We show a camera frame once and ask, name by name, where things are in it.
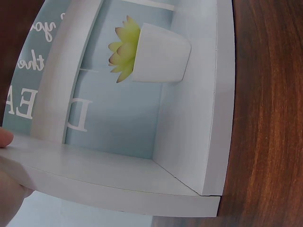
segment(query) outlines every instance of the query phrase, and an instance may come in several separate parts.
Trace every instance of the green succulent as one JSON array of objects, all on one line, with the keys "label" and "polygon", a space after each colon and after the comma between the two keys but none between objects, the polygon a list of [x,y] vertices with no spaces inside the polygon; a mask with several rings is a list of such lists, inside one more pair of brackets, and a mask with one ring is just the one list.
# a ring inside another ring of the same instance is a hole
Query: green succulent
[{"label": "green succulent", "polygon": [[140,35],[139,25],[130,16],[126,18],[127,21],[123,21],[124,27],[116,27],[116,34],[121,42],[108,45],[108,48],[114,52],[109,58],[109,66],[116,66],[111,72],[121,72],[117,83],[125,80],[134,70]]}]

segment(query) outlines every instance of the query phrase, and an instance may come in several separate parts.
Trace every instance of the white wooden shelf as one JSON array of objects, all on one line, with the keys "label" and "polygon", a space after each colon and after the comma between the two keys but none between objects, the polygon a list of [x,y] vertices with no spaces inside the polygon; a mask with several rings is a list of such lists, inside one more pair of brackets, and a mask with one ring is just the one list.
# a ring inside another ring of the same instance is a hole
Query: white wooden shelf
[{"label": "white wooden shelf", "polygon": [[152,160],[16,135],[0,166],[26,187],[110,210],[215,217],[219,196],[196,194]]},{"label": "white wooden shelf", "polygon": [[61,144],[100,4],[71,1],[34,109],[32,136],[41,140],[16,135],[0,150],[0,169],[24,186],[82,204],[155,216],[215,217],[232,132],[232,1],[180,0],[175,7],[171,30],[187,38],[192,51],[183,81],[163,85],[153,160]]}]

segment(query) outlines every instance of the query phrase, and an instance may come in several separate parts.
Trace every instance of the hand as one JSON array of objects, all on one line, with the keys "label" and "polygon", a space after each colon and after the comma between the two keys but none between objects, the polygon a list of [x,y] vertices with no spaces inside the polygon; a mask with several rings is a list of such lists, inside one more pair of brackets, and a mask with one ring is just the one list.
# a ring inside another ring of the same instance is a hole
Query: hand
[{"label": "hand", "polygon": [[[14,135],[0,127],[0,148],[4,148],[13,141]],[[0,227],[6,226],[18,210],[27,196],[33,191],[28,189],[5,172],[0,171]]]}]

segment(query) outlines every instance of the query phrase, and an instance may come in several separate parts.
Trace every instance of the square pot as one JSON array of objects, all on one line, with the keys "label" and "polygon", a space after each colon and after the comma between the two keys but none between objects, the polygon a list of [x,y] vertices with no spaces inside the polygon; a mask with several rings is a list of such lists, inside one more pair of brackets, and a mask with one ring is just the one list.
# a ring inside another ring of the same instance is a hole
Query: square pot
[{"label": "square pot", "polygon": [[183,79],[191,45],[184,37],[144,23],[139,37],[132,80],[179,82]]}]

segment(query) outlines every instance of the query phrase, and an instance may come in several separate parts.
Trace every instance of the wooden table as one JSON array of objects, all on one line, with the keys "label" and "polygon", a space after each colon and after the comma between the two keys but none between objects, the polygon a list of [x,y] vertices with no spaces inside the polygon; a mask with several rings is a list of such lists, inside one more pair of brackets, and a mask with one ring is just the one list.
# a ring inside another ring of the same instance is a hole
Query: wooden table
[{"label": "wooden table", "polygon": [[[0,122],[42,2],[1,4]],[[235,110],[219,217],[155,217],[154,227],[303,226],[303,0],[234,0],[234,14]]]}]

